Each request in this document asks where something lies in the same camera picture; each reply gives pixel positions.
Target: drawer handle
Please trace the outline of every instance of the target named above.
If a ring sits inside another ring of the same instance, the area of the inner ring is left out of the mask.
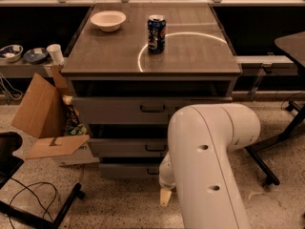
[[[167,148],[167,146],[165,144],[164,144],[164,147],[161,149],[150,149],[149,145],[145,145],[145,149],[148,152],[164,152],[164,151],[166,151],[166,148]]]
[[[162,113],[166,111],[166,106],[163,105],[161,109],[156,108],[145,108],[143,105],[140,105],[140,111],[143,113]]]
[[[151,172],[150,168],[147,169],[147,174],[148,175],[159,175],[159,172]]]

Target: table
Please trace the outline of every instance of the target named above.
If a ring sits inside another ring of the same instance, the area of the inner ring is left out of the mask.
[[[115,32],[89,20],[62,74],[102,176],[157,176],[171,116],[186,105],[231,101],[241,69],[206,3],[97,4],[91,16],[102,10],[127,19]],[[147,50],[152,14],[167,21],[161,54]]]
[[[283,50],[287,56],[298,66],[299,76],[305,76],[305,31],[283,36],[275,40],[275,44]],[[275,144],[278,144],[284,140],[292,137],[302,135],[305,132],[305,125],[302,121],[305,118],[305,106],[300,107],[293,101],[289,101],[287,111],[297,110],[298,113],[293,121],[286,127],[286,129],[279,135],[272,136],[266,140],[260,141],[255,145],[246,147],[246,150],[259,165],[262,171],[267,175],[266,183],[279,185],[279,179],[264,163],[261,157],[258,155],[259,151],[265,150]]]

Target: speckled floor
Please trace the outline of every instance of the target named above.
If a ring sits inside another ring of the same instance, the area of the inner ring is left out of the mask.
[[[262,127],[260,139],[280,133],[295,115],[295,112],[282,110],[281,101],[243,104],[259,116]],[[23,137],[24,144],[15,155],[24,158],[35,139],[11,127],[10,122],[17,108],[18,105],[0,105],[0,132],[15,131]],[[245,150],[230,154],[252,228],[303,229],[305,136],[276,145],[260,155],[279,177],[279,186],[262,186],[265,175]],[[82,184],[86,196],[75,201],[60,228],[183,228],[177,195],[173,194],[168,207],[161,207],[158,180],[155,178],[111,180],[99,175],[97,164],[58,167],[51,158],[27,160],[13,177],[26,185],[38,181],[54,184],[59,196],[50,208],[53,217],[73,185],[76,182]],[[42,203],[48,206],[53,197],[52,188],[48,185],[32,188]],[[10,203],[21,189],[18,183],[10,180],[0,191],[0,199]],[[21,193],[12,205],[38,216],[44,214],[29,192]],[[12,224],[14,228],[29,228],[15,221]],[[0,228],[12,228],[9,219],[3,215],[0,215]]]

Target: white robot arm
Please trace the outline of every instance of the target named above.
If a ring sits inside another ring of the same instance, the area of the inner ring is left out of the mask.
[[[249,229],[227,151],[253,144],[257,115],[240,104],[187,106],[169,124],[161,187],[176,186],[185,228]]]

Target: soda can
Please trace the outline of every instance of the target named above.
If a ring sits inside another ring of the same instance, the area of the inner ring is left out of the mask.
[[[165,49],[166,21],[163,15],[151,15],[148,21],[149,42],[151,53],[161,53]]]

